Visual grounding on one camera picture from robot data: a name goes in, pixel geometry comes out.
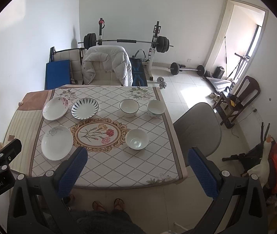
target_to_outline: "blue exercise mat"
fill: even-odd
[[[70,60],[53,61],[46,64],[46,90],[52,90],[70,83]]]
[[[130,58],[130,62],[132,65],[132,86],[147,86],[142,60]]]

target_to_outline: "diamond pattern tablecloth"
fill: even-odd
[[[47,170],[55,170],[61,161],[68,159],[69,155],[74,152],[75,146],[72,147],[69,155],[64,159],[59,161],[48,160],[42,154],[41,140],[44,133],[54,126],[63,125],[71,128],[81,122],[81,120],[77,120],[72,116],[71,107],[78,99],[92,97],[99,103],[99,110],[92,119],[108,118],[126,125],[127,129],[142,129],[149,136],[149,144],[141,151],[130,149],[125,142],[117,148],[112,147],[108,152],[88,150],[88,161],[75,184],[77,187],[100,189],[145,187],[146,185],[171,183],[185,178],[185,176],[179,175],[177,171],[177,167],[178,169],[181,167],[179,161],[175,160],[177,157],[174,158],[172,152],[174,142],[172,139],[169,140],[170,136],[168,136],[166,130],[168,124],[163,119],[165,116],[152,119],[146,113],[147,103],[150,100],[159,99],[156,88],[73,87],[62,87],[55,90],[53,97],[66,97],[69,100],[69,108],[60,119],[52,122],[43,121],[34,154],[32,176],[41,176]],[[119,109],[120,102],[126,98],[135,99],[139,103],[139,110],[134,117],[125,117]]]

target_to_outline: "ceramic bowl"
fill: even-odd
[[[133,117],[138,111],[139,105],[133,99],[125,99],[120,103],[120,109],[125,117]]]
[[[56,161],[68,155],[73,145],[71,131],[64,126],[51,128],[42,138],[41,149],[49,160]]]
[[[97,113],[98,108],[99,106],[95,99],[83,98],[73,104],[71,114],[76,119],[89,119]]]
[[[147,103],[147,113],[152,118],[160,117],[165,112],[165,110],[165,103],[159,100],[151,100]]]
[[[57,120],[65,115],[68,106],[68,99],[64,97],[52,98],[43,108],[43,117],[51,121]]]
[[[141,129],[132,129],[126,134],[125,142],[131,149],[144,149],[148,145],[148,135]]]

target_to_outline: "white bowl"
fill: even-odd
[[[71,131],[64,126],[51,128],[41,142],[42,153],[52,161],[60,160],[68,155],[73,145]]]
[[[138,111],[139,105],[133,99],[125,99],[120,103],[120,109],[125,117],[133,117]]]
[[[131,149],[144,149],[148,145],[148,135],[141,129],[132,129],[126,134],[125,142]]]
[[[68,110],[69,102],[64,97],[52,98],[43,108],[43,117],[47,120],[57,120]]]
[[[165,110],[165,103],[159,100],[151,100],[147,103],[147,113],[152,118],[160,117],[165,112]]]

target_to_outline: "stuffed goose toy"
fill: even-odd
[[[264,187],[264,185],[268,182],[269,178],[270,166],[268,157],[271,150],[271,144],[271,136],[268,135],[266,141],[263,144],[263,153],[260,164],[257,164],[256,166],[252,167],[250,170],[247,171],[249,176],[251,174],[256,174],[258,176],[262,187]]]

